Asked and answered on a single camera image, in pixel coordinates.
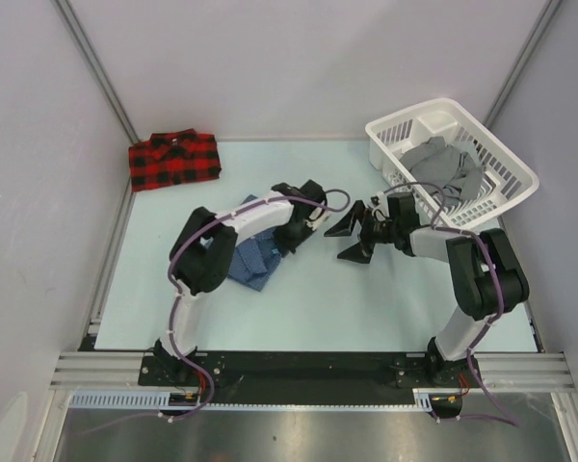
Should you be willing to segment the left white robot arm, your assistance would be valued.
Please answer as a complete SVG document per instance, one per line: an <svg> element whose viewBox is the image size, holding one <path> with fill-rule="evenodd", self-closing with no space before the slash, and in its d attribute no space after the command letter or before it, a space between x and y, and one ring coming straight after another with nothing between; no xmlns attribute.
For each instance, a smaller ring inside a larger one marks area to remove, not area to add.
<svg viewBox="0 0 578 462"><path fill-rule="evenodd" d="M227 279L262 290L282 259L294 253L329 215L324 189L309 180L301 187L280 183L262 197L214 214L204 207L189 216L170 252L168 277L176 295L169 328L153 356L170 383L194 372L197 325L205 294Z"/></svg>

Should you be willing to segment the blue checked shirt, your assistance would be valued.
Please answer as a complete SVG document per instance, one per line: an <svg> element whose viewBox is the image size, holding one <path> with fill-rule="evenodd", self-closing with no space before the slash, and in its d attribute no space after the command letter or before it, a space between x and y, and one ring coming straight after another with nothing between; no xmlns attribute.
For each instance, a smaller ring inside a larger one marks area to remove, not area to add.
<svg viewBox="0 0 578 462"><path fill-rule="evenodd" d="M275 226L268 227L236 245L228 271L229 279L257 292L264 289L283 259L274 237L275 231Z"/></svg>

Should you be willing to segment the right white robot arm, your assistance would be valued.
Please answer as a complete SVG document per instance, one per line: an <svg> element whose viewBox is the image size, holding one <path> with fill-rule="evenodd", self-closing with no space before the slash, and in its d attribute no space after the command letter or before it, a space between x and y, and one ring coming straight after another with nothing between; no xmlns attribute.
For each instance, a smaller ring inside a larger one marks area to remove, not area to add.
<svg viewBox="0 0 578 462"><path fill-rule="evenodd" d="M431 385L459 385L462 374L476 369L473 350L488 330L528 299L528 280L506 232L423 225L409 192L375 197L371 206L358 200L325 235L349 237L356 226L357 243L341 251L338 259L368 264L378 244L392 244L409 257L449 266L457 308L430 339L423 370Z"/></svg>

